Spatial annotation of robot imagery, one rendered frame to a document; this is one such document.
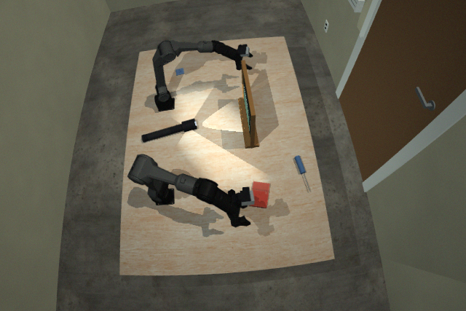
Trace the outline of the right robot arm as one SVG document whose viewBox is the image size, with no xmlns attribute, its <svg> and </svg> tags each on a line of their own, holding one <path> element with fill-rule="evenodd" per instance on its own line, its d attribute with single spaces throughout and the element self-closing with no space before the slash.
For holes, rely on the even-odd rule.
<svg viewBox="0 0 466 311">
<path fill-rule="evenodd" d="M 127 177 L 134 183 L 146 185 L 148 196 L 156 205 L 175 204 L 174 189 L 168 189 L 169 184 L 175 185 L 178 191 L 193 195 L 221 210 L 230 205 L 231 197 L 219 189 L 215 181 L 195 178 L 183 173 L 177 176 L 158 167 L 154 159 L 145 154 L 138 154 L 133 164 Z M 232 203 L 235 205 L 254 205 L 254 202 L 253 190 L 250 190 L 249 186 L 243 187 L 240 193 L 232 195 Z"/>
</svg>

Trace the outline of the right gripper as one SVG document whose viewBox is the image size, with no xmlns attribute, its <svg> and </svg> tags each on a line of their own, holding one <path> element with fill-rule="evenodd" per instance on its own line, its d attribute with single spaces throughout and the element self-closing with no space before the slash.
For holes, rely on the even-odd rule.
<svg viewBox="0 0 466 311">
<path fill-rule="evenodd" d="M 231 197 L 232 195 L 235 194 L 235 190 L 231 189 L 228 191 L 228 195 Z M 232 203 L 232 197 L 231 197 L 231 202 L 230 202 L 230 205 L 228 208 L 224 208 L 224 212 L 226 212 L 226 214 L 228 215 L 230 221 L 231 221 L 231 225 L 233 227 L 238 227 L 238 226 L 248 226 L 250 225 L 250 222 L 245 218 L 245 216 L 242 216 L 242 217 L 239 217 L 239 214 L 240 214 L 240 208 L 244 209 L 247 207 L 246 206 L 242 206 L 242 205 L 235 205 L 234 203 Z M 239 219 L 239 220 L 238 220 Z"/>
</svg>

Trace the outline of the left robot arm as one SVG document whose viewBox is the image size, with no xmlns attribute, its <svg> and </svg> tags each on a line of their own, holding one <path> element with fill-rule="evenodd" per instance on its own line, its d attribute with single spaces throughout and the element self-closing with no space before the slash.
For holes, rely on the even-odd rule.
<svg viewBox="0 0 466 311">
<path fill-rule="evenodd" d="M 161 50 L 161 51 L 160 51 Z M 198 43 L 177 42 L 174 40 L 164 40 L 157 45 L 157 51 L 153 57 L 154 73 L 156 76 L 157 95 L 154 96 L 156 106 L 159 111 L 175 109 L 175 98 L 172 98 L 165 84 L 165 75 L 163 66 L 179 56 L 181 52 L 194 51 L 198 52 L 216 52 L 227 58 L 232 58 L 235 49 L 225 45 L 223 42 L 212 40 L 211 42 L 199 41 Z M 245 57 L 249 56 L 250 49 L 246 44 L 236 50 L 236 55 Z M 157 89 L 158 88 L 158 89 Z M 161 102 L 160 102 L 161 101 Z"/>
</svg>

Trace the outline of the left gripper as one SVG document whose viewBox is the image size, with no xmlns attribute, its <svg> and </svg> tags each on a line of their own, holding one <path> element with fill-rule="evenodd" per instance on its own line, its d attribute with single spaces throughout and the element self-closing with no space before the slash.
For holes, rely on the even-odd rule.
<svg viewBox="0 0 466 311">
<path fill-rule="evenodd" d="M 238 48 L 240 48 L 241 46 L 242 46 L 241 44 L 238 45 Z M 249 53 L 249 56 L 248 56 L 248 57 L 251 58 L 251 57 L 253 57 L 253 55 L 252 55 L 251 53 Z M 243 58 L 243 57 L 236 55 L 236 50 L 235 50 L 234 56 L 233 56 L 232 58 L 230 58 L 230 59 L 232 59 L 232 60 L 235 61 L 235 63 L 236 63 L 236 69 L 237 69 L 237 70 L 241 70 L 241 69 L 242 69 L 242 66 L 240 65 L 240 64 L 241 64 L 242 58 Z M 251 69 L 252 69 L 252 67 L 248 66 L 247 64 L 246 64 L 246 66 L 247 66 L 247 70 L 251 70 Z"/>
</svg>

